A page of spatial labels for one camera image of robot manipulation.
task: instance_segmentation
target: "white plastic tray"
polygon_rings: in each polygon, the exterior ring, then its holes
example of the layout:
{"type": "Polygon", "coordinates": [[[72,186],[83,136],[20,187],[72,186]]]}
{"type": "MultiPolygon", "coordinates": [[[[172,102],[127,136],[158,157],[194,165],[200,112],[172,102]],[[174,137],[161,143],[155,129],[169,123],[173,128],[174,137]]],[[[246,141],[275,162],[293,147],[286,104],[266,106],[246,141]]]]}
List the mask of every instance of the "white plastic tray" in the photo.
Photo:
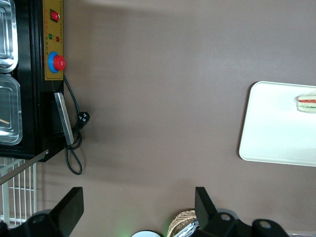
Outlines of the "white plastic tray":
{"type": "Polygon", "coordinates": [[[253,85],[241,137],[244,160],[316,166],[316,114],[297,110],[296,97],[316,86],[260,81],[253,85]]]}

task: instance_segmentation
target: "black appliance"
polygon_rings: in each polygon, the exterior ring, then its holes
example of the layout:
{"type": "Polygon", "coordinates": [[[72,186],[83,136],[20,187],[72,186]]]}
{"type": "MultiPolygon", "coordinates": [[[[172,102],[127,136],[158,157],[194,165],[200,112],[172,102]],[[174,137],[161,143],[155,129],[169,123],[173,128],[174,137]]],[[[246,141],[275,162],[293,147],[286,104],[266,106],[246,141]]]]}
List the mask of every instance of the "black appliance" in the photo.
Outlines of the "black appliance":
{"type": "Polygon", "coordinates": [[[9,14],[10,4],[15,9],[18,63],[5,74],[20,84],[22,140],[0,145],[0,156],[31,159],[48,149],[41,160],[47,161],[65,145],[65,137],[57,134],[62,128],[54,98],[64,89],[63,1],[7,2],[4,13],[9,14]]]}

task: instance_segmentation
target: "wire rack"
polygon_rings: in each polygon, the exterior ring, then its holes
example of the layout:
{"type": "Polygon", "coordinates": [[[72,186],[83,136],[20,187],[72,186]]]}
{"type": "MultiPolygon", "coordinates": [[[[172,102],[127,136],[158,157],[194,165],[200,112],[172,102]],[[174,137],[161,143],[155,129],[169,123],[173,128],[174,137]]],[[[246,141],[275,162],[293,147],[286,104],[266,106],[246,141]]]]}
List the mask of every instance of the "wire rack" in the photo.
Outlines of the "wire rack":
{"type": "MultiPolygon", "coordinates": [[[[0,175],[4,176],[26,161],[0,158],[0,175]]],[[[0,187],[0,220],[15,228],[37,212],[36,163],[0,187]]]]}

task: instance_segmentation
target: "table surface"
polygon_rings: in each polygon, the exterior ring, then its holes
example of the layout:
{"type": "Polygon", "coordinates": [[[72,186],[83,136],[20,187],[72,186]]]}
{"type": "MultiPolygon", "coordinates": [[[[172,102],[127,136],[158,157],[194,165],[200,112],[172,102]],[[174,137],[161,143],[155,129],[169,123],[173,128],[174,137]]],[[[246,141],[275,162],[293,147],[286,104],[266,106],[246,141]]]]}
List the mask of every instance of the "table surface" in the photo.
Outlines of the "table surface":
{"type": "Polygon", "coordinates": [[[65,74],[91,120],[82,176],[64,152],[39,165],[38,210],[82,186],[72,236],[166,235],[204,186],[247,224],[316,231],[315,167],[238,154],[255,82],[316,85],[316,1],[67,0],[64,11],[65,74]]]}

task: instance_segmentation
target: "control panel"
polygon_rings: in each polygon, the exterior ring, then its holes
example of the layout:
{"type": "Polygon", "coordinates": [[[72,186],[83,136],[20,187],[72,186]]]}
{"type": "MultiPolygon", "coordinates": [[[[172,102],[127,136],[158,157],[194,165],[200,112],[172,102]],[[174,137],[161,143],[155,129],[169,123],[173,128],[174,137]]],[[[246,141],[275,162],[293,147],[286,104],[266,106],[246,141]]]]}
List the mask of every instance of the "control panel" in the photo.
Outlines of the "control panel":
{"type": "Polygon", "coordinates": [[[45,80],[63,80],[64,12],[63,0],[43,0],[45,80]]]}

